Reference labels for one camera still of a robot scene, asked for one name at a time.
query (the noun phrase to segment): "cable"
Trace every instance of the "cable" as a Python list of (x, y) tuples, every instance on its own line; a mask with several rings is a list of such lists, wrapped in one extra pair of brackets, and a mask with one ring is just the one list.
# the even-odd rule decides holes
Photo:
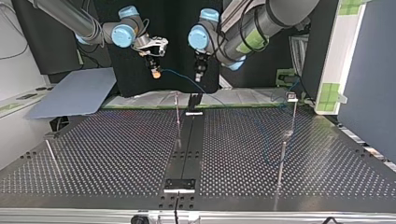
[[(1, 7), (8, 8), (12, 13), (14, 13), (14, 15), (16, 15), (14, 8), (12, 8), (11, 6), (9, 6), (6, 3), (0, 2), (1, 15), (9, 22), (9, 24), (12, 26), (12, 28), (14, 28), (15, 31), (17, 31), (18, 34), (20, 34), (20, 36), (22, 36), (26, 40), (26, 38), (23, 35), (23, 32), (18, 29), (18, 27), (15, 25), (15, 23), (9, 18), (9, 16), (6, 14), (6, 12)], [(24, 47), (23, 51), (21, 51), (20, 53), (11, 55), (11, 56), (2, 57), (2, 58), (0, 58), (0, 60), (7, 60), (7, 59), (16, 58), (16, 57), (21, 56), (22, 54), (24, 54), (26, 52), (26, 50), (28, 50), (28, 49), (29, 49), (29, 44), (26, 41), (26, 46)]]
[(93, 48), (92, 50), (89, 50), (89, 51), (85, 50), (80, 44), (79, 44), (79, 46), (80, 46), (81, 51), (84, 53), (95, 53), (99, 49), (99, 45), (96, 45), (95, 48)]
[(326, 220), (324, 220), (324, 222), (322, 224), (328, 224), (328, 223), (330, 223), (330, 221), (333, 221), (335, 224), (343, 224), (342, 222), (338, 222), (337, 220), (335, 220), (334, 217), (326, 218)]
[[(242, 39), (242, 41), (244, 42), (245, 46), (246, 46), (248, 49), (250, 49), (251, 51), (259, 52), (259, 51), (265, 50), (266, 45), (262, 46), (260, 49), (254, 49), (254, 48), (251, 47), (251, 46), (249, 45), (249, 43), (246, 41), (245, 37), (243, 36), (243, 30), (242, 30), (244, 18), (245, 18), (245, 15), (246, 15), (247, 11), (248, 11), (248, 7), (253, 3), (253, 1), (254, 1), (254, 0), (250, 0), (250, 1), (247, 3), (247, 5), (245, 6), (244, 10), (242, 11), (241, 18), (239, 19), (239, 22), (238, 22), (238, 30), (239, 30), (239, 35), (241, 36), (241, 39)], [(255, 22), (256, 29), (257, 29), (257, 30), (260, 30), (260, 32), (262, 33), (262, 30), (260, 29), (260, 25), (259, 25), (259, 19), (258, 19), (257, 10), (255, 10), (254, 16), (253, 16), (253, 17), (254, 17), (254, 22)]]
[[(205, 91), (200, 85), (198, 85), (196, 82), (194, 82), (190, 77), (183, 76), (183, 75), (181, 75), (180, 73), (178, 73), (178, 72), (176, 72), (176, 71), (174, 71), (174, 70), (172, 70), (172, 69), (163, 69), (162, 72), (170, 72), (170, 73), (172, 73), (172, 74), (174, 74), (174, 75), (176, 75), (176, 76), (178, 76), (178, 77), (183, 77), (183, 78), (187, 79), (191, 84), (193, 84), (193, 85), (194, 85), (198, 90), (200, 90), (202, 93), (204, 93), (204, 94), (206, 94), (207, 96), (211, 97), (212, 99), (218, 101), (218, 102), (221, 103), (224, 107), (227, 107), (226, 104), (224, 104), (221, 100), (219, 100), (219, 99), (216, 98), (215, 96), (212, 96), (212, 95), (207, 94), (206, 91)], [(268, 138), (265, 136), (265, 127), (262, 125), (262, 123), (261, 123), (258, 119), (255, 119), (255, 118), (251, 117), (250, 115), (245, 114), (245, 113), (242, 113), (242, 112), (239, 112), (239, 111), (233, 111), (233, 110), (231, 110), (231, 112), (232, 112), (232, 113), (235, 113), (235, 114), (237, 114), (237, 115), (240, 115), (240, 116), (247, 117), (247, 118), (251, 119), (251, 120), (255, 123), (255, 125), (258, 127), (258, 129), (260, 130), (260, 132), (261, 132), (261, 134), (262, 134), (262, 136), (263, 136), (263, 139), (264, 139), (264, 143), (267, 145), (266, 148), (269, 148), (269, 147), (268, 147)], [(271, 161), (268, 159), (268, 155), (267, 155), (267, 153), (266, 153), (266, 149), (264, 150), (264, 153), (263, 153), (263, 154), (264, 154), (264, 161), (265, 161), (266, 164), (275, 167), (275, 166), (278, 166), (280, 163), (282, 163), (282, 162), (284, 162), (284, 161), (287, 160), (287, 158), (289, 157), (289, 154), (290, 154), (290, 152), (291, 152), (290, 146), (292, 146), (292, 145), (294, 144), (294, 139), (295, 139), (295, 136), (294, 136), (294, 135), (295, 135), (295, 133), (296, 133), (295, 130), (296, 130), (296, 126), (294, 126), (293, 134), (292, 134), (291, 137), (290, 137), (291, 140), (290, 140), (290, 143), (288, 144), (288, 148), (287, 148), (287, 150), (286, 150), (285, 157), (283, 158), (283, 160), (280, 160), (280, 161), (277, 162), (277, 163), (271, 162)]]
[(178, 204), (178, 195), (177, 195), (177, 199), (176, 199), (176, 205), (175, 205), (175, 224), (178, 224), (178, 215), (177, 215), (177, 204)]
[(87, 7), (86, 7), (86, 8), (87, 8), (87, 9), (86, 9), (87, 12), (90, 11), (90, 2), (91, 2), (91, 0), (88, 0)]
[(304, 89), (306, 95), (308, 96), (309, 100), (312, 102), (313, 105), (316, 105), (314, 99), (309, 95), (308, 91), (306, 90), (306, 88), (304, 86), (303, 78), (300, 77), (300, 76), (298, 76), (298, 78), (300, 79), (301, 86), (303, 87), (303, 89)]
[(314, 99), (309, 95), (308, 91), (306, 90), (306, 87), (303, 83), (303, 78), (302, 78), (301, 74), (299, 74), (299, 72), (297, 71), (297, 64), (294, 60), (294, 52), (293, 52), (291, 45), (290, 45), (290, 53), (291, 53), (291, 62), (293, 63), (293, 67), (295, 67), (296, 75), (300, 79), (301, 86), (303, 87), (304, 92), (308, 96), (309, 100), (312, 102), (312, 105), (316, 105)]

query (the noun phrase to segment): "black metal bracket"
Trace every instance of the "black metal bracket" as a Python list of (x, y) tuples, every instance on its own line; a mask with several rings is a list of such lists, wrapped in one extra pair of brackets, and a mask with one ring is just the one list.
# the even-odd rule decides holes
[(196, 106), (198, 106), (201, 103), (202, 97), (203, 95), (201, 93), (192, 94), (190, 96), (189, 106), (186, 112), (186, 116), (203, 115), (203, 112), (196, 108)]
[(194, 193), (195, 179), (167, 179), (164, 193)]

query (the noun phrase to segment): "gray panel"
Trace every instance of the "gray panel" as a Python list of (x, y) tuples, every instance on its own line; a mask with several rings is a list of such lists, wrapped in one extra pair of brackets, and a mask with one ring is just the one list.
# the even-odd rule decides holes
[(304, 61), (303, 83), (309, 95), (314, 99), (318, 95), (338, 2), (339, 0), (320, 0), (312, 15), (311, 31)]
[(381, 154), (396, 161), (396, 1), (367, 4), (346, 83), (339, 120)]

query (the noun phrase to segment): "white cable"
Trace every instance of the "white cable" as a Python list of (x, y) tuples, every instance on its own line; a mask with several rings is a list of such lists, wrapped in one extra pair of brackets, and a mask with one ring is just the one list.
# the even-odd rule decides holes
[[(9, 22), (9, 25), (10, 25), (12, 28), (14, 28), (15, 31), (16, 31), (19, 35), (21, 35), (21, 36), (26, 40), (25, 36), (23, 35), (23, 32), (20, 31), (20, 30), (18, 29), (17, 25), (15, 25), (15, 23), (12, 21), (12, 19), (9, 18), (9, 16), (7, 15), (7, 13), (6, 13), (1, 7), (6, 7), (6, 8), (8, 8), (8, 9), (9, 9), (12, 13), (14, 13), (14, 15), (16, 16), (17, 14), (16, 14), (14, 8), (13, 8), (12, 6), (10, 6), (10, 5), (4, 3), (4, 2), (0, 2), (0, 14)], [(29, 44), (27, 43), (27, 40), (26, 40), (26, 46), (25, 46), (25, 48), (23, 49), (23, 51), (21, 51), (20, 53), (11, 55), (11, 56), (0, 57), (0, 60), (6, 60), (6, 59), (11, 59), (11, 58), (18, 57), (18, 56), (22, 55), (24, 52), (26, 52), (26, 50), (28, 50), (28, 48), (29, 48)]]
[[(17, 15), (14, 8), (12, 6), (9, 6), (8, 4), (4, 2), (0, 2), (0, 7), (6, 7), (8, 8), (14, 15)], [(15, 31), (18, 32), (22, 37), (24, 37), (23, 32), (18, 29), (18, 27), (14, 24), (14, 22), (9, 18), (9, 16), (6, 14), (6, 12), (0, 8), (1, 15), (9, 22), (9, 24), (15, 29)]]

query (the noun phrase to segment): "blue cable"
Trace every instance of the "blue cable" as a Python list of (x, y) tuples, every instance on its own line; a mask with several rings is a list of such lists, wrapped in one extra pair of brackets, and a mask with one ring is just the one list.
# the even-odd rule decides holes
[[(163, 71), (163, 72), (170, 72), (170, 73), (172, 73), (172, 74), (174, 74), (174, 75), (176, 75), (176, 76), (178, 76), (178, 77), (183, 77), (183, 78), (187, 79), (187, 80), (188, 80), (190, 83), (192, 83), (196, 88), (198, 88), (202, 93), (204, 93), (204, 94), (208, 95), (209, 97), (215, 99), (216, 101), (218, 101), (219, 103), (221, 103), (224, 107), (226, 107), (226, 104), (224, 104), (224, 103), (223, 103), (221, 100), (219, 100), (218, 98), (216, 98), (216, 97), (214, 97), (214, 96), (212, 96), (212, 95), (207, 94), (206, 91), (205, 91), (200, 85), (198, 85), (195, 81), (193, 81), (190, 77), (183, 76), (183, 75), (181, 75), (180, 73), (178, 73), (178, 72), (176, 72), (176, 71), (174, 71), (174, 70), (172, 70), (172, 69), (163, 69), (162, 71)], [(262, 136), (263, 136), (263, 139), (264, 139), (264, 143), (267, 145), (267, 148), (269, 148), (269, 147), (268, 147), (268, 144), (269, 144), (269, 143), (268, 143), (268, 139), (265, 137), (265, 128), (264, 128), (264, 125), (262, 125), (262, 123), (261, 123), (258, 119), (255, 119), (255, 118), (251, 117), (250, 115), (245, 114), (245, 113), (242, 113), (242, 112), (239, 112), (239, 111), (233, 111), (233, 110), (231, 110), (231, 112), (252, 119), (253, 122), (254, 122), (254, 123), (256, 124), (256, 126), (258, 127), (258, 129), (260, 130), (260, 132), (262, 133)], [(291, 140), (294, 139), (294, 138), (293, 138), (294, 133), (295, 133), (295, 128), (294, 128), (294, 130), (293, 130), (293, 135), (290, 137)], [(270, 166), (274, 166), (274, 167), (275, 167), (275, 166), (278, 166), (278, 165), (279, 165), (280, 163), (282, 163), (283, 161), (286, 161), (286, 159), (288, 158), (289, 153), (290, 153), (289, 147), (290, 147), (291, 145), (293, 145), (293, 144), (291, 143), (291, 140), (290, 140), (290, 143), (288, 144), (288, 148), (287, 148), (287, 150), (286, 150), (286, 152), (285, 152), (285, 157), (283, 158), (283, 160), (280, 160), (278, 163), (271, 163), (271, 162), (270, 162), (270, 160), (268, 159), (268, 156), (267, 156), (267, 154), (266, 154), (266, 149), (265, 149), (265, 150), (264, 150), (264, 161), (265, 161), (265, 163), (267, 163), (267, 164), (270, 165)]]

